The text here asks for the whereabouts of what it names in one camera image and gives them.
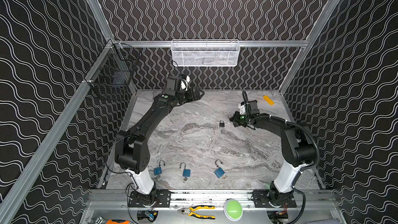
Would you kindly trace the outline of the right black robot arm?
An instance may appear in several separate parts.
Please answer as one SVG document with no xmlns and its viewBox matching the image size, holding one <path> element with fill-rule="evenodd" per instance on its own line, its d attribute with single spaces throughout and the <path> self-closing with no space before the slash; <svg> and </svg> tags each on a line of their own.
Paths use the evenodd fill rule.
<svg viewBox="0 0 398 224">
<path fill-rule="evenodd" d="M 256 100 L 250 101 L 245 90 L 242 95 L 239 110 L 230 121 L 235 127 L 261 129 L 280 137 L 284 162 L 278 176 L 269 186 L 267 199 L 273 207 L 286 205 L 293 198 L 301 174 L 318 165 L 319 148 L 307 126 L 261 113 Z"/>
</svg>

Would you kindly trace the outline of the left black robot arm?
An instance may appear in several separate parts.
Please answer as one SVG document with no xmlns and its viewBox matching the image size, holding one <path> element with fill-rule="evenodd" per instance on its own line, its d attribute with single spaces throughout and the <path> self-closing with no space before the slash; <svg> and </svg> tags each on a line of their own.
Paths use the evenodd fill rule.
<svg viewBox="0 0 398 224">
<path fill-rule="evenodd" d="M 190 87 L 186 75 L 169 76 L 166 87 L 153 98 L 146 114 L 127 131 L 117 134 L 115 163 L 132 178 L 139 196 L 154 202 L 156 186 L 147 169 L 150 162 L 148 142 L 160 122 L 177 106 L 200 100 L 205 92 Z"/>
</svg>

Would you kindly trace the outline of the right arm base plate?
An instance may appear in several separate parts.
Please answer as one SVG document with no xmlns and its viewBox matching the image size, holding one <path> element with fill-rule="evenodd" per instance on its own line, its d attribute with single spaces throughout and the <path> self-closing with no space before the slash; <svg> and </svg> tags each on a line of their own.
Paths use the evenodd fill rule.
<svg viewBox="0 0 398 224">
<path fill-rule="evenodd" d="M 288 193 L 279 193 L 277 190 L 254 190 L 251 200 L 255 208 L 296 208 L 296 202 L 293 197 L 293 191 Z"/>
</svg>

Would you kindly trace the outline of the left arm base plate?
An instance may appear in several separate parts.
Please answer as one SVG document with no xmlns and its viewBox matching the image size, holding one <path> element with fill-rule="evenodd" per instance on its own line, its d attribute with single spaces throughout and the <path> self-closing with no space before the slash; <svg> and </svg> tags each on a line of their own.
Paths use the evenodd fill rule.
<svg viewBox="0 0 398 224">
<path fill-rule="evenodd" d="M 171 192 L 165 189 L 155 189 L 150 194 L 144 195 L 131 192 L 128 198 L 128 207 L 168 208 L 170 207 Z"/>
</svg>

